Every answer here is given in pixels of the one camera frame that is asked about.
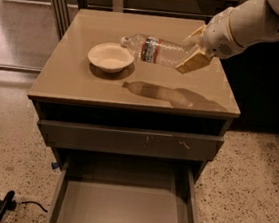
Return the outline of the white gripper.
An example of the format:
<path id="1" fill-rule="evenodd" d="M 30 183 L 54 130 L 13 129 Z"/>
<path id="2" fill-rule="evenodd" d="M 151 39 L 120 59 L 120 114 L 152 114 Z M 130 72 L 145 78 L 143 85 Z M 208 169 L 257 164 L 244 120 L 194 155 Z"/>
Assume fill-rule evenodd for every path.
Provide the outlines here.
<path id="1" fill-rule="evenodd" d="M 215 15 L 210 22 L 195 29 L 183 42 L 203 46 L 213 57 L 227 59 L 245 50 L 240 34 L 247 24 L 248 13 L 243 8 L 229 7 Z M 180 73 L 189 73 L 208 66 L 212 57 L 200 46 L 193 46 L 176 65 Z"/>

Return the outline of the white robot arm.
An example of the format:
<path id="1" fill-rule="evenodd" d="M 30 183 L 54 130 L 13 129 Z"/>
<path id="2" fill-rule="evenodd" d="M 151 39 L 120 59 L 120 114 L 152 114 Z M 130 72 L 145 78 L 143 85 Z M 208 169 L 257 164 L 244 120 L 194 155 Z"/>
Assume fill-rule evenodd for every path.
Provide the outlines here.
<path id="1" fill-rule="evenodd" d="M 257 43 L 275 41 L 279 41 L 279 0 L 248 0 L 221 11 L 186 37 L 188 52 L 176 69 L 199 70 L 214 57 L 224 60 Z"/>

